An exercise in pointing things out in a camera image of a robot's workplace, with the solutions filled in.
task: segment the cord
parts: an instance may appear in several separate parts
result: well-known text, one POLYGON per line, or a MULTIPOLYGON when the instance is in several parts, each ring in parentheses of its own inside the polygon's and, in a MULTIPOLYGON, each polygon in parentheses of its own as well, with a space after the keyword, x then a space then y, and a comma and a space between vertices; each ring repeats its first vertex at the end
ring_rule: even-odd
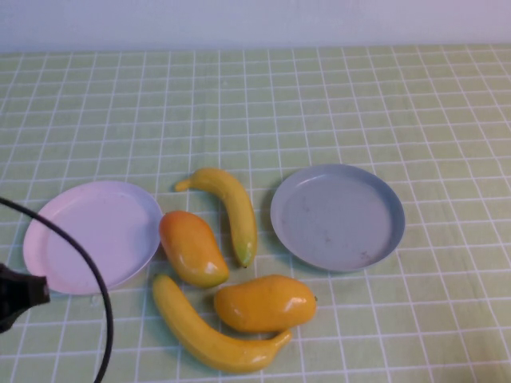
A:
POLYGON ((0 196, 0 204, 5 205, 7 207, 10 207, 11 209, 14 209, 16 211, 19 211, 20 213, 24 215, 28 215, 30 218, 35 219, 42 223, 43 225, 47 226, 49 229, 53 230, 57 234, 59 234, 63 239, 65 239, 69 244, 80 253, 80 255, 83 257, 87 265, 89 266, 90 270, 94 274, 94 278, 97 280, 97 284, 99 286, 99 290, 101 291, 101 296, 103 297, 103 303, 105 304, 105 313, 106 313, 106 344, 105 344, 105 353, 103 353, 103 360, 101 362, 101 365, 99 367, 99 370, 97 371, 96 379, 94 380, 94 383, 101 383, 103 381, 103 377, 105 376, 106 369, 110 362, 110 356, 112 355, 112 345, 113 345, 113 314, 112 314, 112 303, 110 302, 109 292, 105 285, 105 281, 101 277, 101 274, 99 270, 97 269, 96 264, 90 258, 90 255, 87 254, 87 251, 76 241, 71 237, 69 234, 67 234, 65 231, 63 231, 59 226, 55 225, 54 223, 50 222, 45 217, 39 215, 35 211, 31 211, 30 209, 23 207, 22 205, 18 205, 17 203, 5 199, 0 196))

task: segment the banana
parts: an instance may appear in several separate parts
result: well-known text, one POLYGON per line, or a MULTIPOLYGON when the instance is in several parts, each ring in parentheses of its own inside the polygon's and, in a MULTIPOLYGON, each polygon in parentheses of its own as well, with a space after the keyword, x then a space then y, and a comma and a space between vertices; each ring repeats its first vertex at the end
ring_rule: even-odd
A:
POLYGON ((222 200, 229 215, 236 258, 243 267, 247 267, 257 252, 257 226, 252 203, 243 185, 224 170, 201 168, 174 188, 176 192, 201 189, 222 200))
POLYGON ((210 327, 193 309, 178 285, 167 275, 157 275, 153 297, 167 326, 184 348, 205 365, 229 373, 263 369, 292 338, 285 330, 268 340, 230 338, 210 327))

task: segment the orange mango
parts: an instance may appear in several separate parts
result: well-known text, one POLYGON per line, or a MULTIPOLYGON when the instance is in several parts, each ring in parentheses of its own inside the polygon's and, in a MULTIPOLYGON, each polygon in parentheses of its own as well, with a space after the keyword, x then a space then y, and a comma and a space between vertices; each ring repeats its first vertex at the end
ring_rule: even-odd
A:
POLYGON ((229 277, 229 269, 215 236, 202 218, 186 211, 172 211, 160 221, 161 245, 181 279, 209 288, 229 277))
POLYGON ((238 331, 282 331, 310 321, 316 298, 304 283, 274 274, 218 290, 215 311, 238 331))

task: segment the white plate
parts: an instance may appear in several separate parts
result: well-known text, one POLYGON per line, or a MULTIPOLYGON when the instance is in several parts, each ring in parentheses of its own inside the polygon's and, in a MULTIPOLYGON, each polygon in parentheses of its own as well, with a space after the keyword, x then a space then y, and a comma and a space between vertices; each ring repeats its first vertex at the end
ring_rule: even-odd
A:
MULTIPOLYGON (((83 184, 49 201, 40 215, 67 231, 90 254, 106 286, 120 285, 155 254, 161 209, 144 189, 117 181, 83 184)), ((64 239, 32 220, 23 243, 29 272, 46 276, 51 290, 99 292, 83 258, 64 239)))

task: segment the yellow banana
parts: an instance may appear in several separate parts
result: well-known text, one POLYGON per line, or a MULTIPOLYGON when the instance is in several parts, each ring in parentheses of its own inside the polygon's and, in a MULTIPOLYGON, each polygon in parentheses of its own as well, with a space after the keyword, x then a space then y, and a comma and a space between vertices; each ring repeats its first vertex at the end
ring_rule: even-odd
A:
POLYGON ((261 341, 243 341, 219 333, 199 316, 167 275, 161 274, 154 279, 153 297, 167 326, 184 348, 213 369, 229 373, 263 369, 292 338, 290 330, 261 341))
POLYGON ((176 192, 195 188, 211 192, 224 202, 231 225, 232 245, 238 261, 247 267, 257 252, 254 209, 241 182, 224 170, 201 168, 174 187, 176 192))

